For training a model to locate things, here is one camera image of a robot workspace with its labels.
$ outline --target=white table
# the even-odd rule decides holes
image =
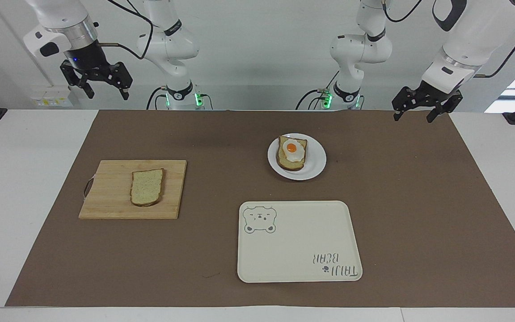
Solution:
[[[0,121],[0,321],[515,321],[515,308],[3,308],[96,113],[9,110]],[[515,127],[499,114],[451,117],[515,229]]]

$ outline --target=bear face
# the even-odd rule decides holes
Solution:
[[[275,232],[275,218],[278,216],[278,212],[273,208],[246,208],[242,216],[245,220],[244,231],[248,234],[252,234],[256,230],[265,230],[270,234]]]

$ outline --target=slice of bread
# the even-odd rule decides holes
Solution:
[[[278,165],[280,167],[282,167],[282,169],[286,169],[288,171],[299,171],[299,170],[303,169],[303,166],[305,165],[305,160],[307,159],[307,140],[294,139],[297,142],[299,142],[300,145],[303,146],[303,149],[305,150],[305,156],[303,157],[303,160],[301,160],[299,162],[292,162],[292,161],[289,161],[286,158],[286,154],[283,153],[283,143],[285,143],[285,141],[287,141],[288,139],[290,139],[290,137],[286,137],[286,136],[278,137],[279,147],[278,147],[278,153],[276,154],[276,159],[278,161]]]
[[[162,180],[164,169],[134,171],[132,173],[131,203],[139,207],[148,207],[162,199]]]

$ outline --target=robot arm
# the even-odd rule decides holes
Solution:
[[[61,71],[69,85],[82,88],[93,98],[94,91],[87,81],[103,81],[118,88],[123,99],[128,99],[132,77],[123,63],[108,63],[98,43],[95,29],[98,24],[93,23],[79,0],[26,2],[35,10],[40,23],[23,37],[35,57],[62,52],[67,59],[61,64]]]
[[[145,0],[150,20],[157,26],[145,58],[154,63],[166,81],[167,104],[172,110],[195,110],[203,103],[197,86],[190,79],[181,59],[192,59],[200,51],[194,35],[182,26],[172,0]],[[146,35],[137,43],[140,51],[147,45]]]
[[[384,63],[390,57],[393,45],[386,35],[385,23],[381,0],[361,0],[357,24],[365,34],[340,35],[331,43],[331,57],[339,64],[339,77],[331,88],[332,109],[345,110],[355,105],[364,78],[357,63]]]
[[[420,86],[403,87],[392,101],[395,120],[407,110],[434,106],[431,123],[439,114],[450,113],[462,100],[458,88],[488,62],[492,53],[515,31],[515,0],[451,0],[452,9],[437,24],[449,31],[449,39],[422,76]]]

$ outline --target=plate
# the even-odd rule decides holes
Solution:
[[[292,139],[307,140],[305,165],[303,166],[303,169],[299,171],[287,171],[286,169],[280,167],[278,165],[278,161],[276,160],[276,154],[278,153],[279,148],[278,139],[276,138],[270,144],[270,148],[267,150],[267,159],[274,171],[276,171],[282,177],[297,181],[312,179],[323,172],[323,169],[325,169],[325,165],[327,164],[327,155],[325,154],[325,149],[323,149],[321,143],[319,143],[313,137],[300,133],[290,133],[283,136],[290,137]]]
[[[237,275],[246,283],[356,281],[363,275],[347,204],[245,202]]]

